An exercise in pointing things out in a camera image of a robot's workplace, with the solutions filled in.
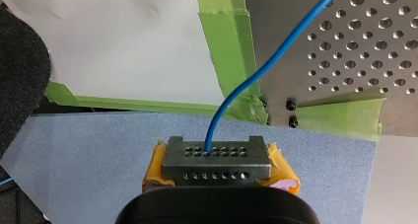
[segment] black screw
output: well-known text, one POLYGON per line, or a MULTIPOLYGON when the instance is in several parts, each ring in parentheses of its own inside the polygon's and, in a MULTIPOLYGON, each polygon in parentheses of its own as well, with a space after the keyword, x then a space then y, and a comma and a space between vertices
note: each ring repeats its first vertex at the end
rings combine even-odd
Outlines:
POLYGON ((286 102, 286 109, 288 111, 294 111, 297 107, 296 100, 295 99, 288 99, 286 102))
POLYGON ((299 126, 298 118, 295 115, 290 116, 289 118, 289 127, 297 128, 299 126))

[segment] blue wire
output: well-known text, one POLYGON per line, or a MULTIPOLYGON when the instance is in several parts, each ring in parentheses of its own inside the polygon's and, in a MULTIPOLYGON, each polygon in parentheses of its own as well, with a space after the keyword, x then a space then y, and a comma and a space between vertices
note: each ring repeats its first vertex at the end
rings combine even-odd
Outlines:
POLYGON ((241 83, 221 104, 218 108, 218 111, 212 118, 212 121, 209 125, 208 132, 205 139, 205 151, 210 152, 212 150, 212 139, 215 132, 215 128, 218 125, 219 120, 224 115, 227 108, 230 106, 231 102, 246 88, 251 86, 253 83, 258 81, 265 73, 267 73, 279 59, 286 53, 290 46, 295 42, 295 40, 304 32, 304 30, 311 24, 311 22, 322 12, 322 10, 331 2, 332 0, 320 0, 313 9, 301 20, 301 22, 293 29, 289 36, 283 41, 279 46, 276 52, 270 57, 269 60, 259 68, 253 75, 241 83))
POLYGON ((3 180, 3 181, 1 181, 0 182, 0 186, 3 186, 3 185, 5 185, 5 184, 7 184, 7 183, 10 183, 10 182, 12 182, 13 181, 13 179, 12 178, 8 178, 8 179, 6 179, 6 180, 3 180))

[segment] blue mat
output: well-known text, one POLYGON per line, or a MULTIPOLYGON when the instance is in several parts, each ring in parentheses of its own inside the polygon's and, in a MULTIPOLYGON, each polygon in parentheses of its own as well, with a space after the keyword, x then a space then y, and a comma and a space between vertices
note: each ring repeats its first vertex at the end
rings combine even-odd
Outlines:
MULTIPOLYGON (((30 117, 1 165, 52 223, 112 224, 141 192, 158 138, 204 140, 210 117, 83 113, 30 117)), ((322 224, 361 224, 375 143, 223 120, 215 140, 277 141, 322 224)))

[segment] gray fabric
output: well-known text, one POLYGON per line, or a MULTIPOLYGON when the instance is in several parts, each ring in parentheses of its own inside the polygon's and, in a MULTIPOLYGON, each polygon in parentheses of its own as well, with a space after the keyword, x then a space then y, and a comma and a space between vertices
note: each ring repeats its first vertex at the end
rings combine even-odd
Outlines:
POLYGON ((0 159, 37 107, 50 71, 42 39, 0 7, 0 159))
MULTIPOLYGON (((32 116, 1 164, 55 224, 110 224, 141 192, 158 138, 203 140, 210 117, 161 113, 32 116)), ((323 224, 360 224, 375 143, 223 120, 216 140, 277 141, 323 224)))

